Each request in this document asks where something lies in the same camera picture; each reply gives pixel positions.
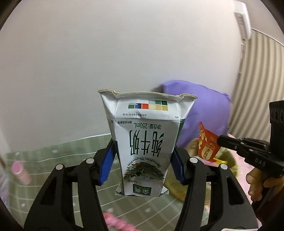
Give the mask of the right bare hand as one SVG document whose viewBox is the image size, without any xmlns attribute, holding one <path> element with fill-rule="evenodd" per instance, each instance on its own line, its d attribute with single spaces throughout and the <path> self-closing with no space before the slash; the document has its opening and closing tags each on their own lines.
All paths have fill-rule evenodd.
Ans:
<svg viewBox="0 0 284 231">
<path fill-rule="evenodd" d="M 262 191 L 264 188 L 273 188 L 270 194 L 269 201 L 273 199 L 283 188 L 283 175 L 279 178 L 265 178 L 264 173 L 253 168 L 246 175 L 246 182 L 250 185 L 248 194 L 253 202 L 260 201 L 262 199 Z"/>
</svg>

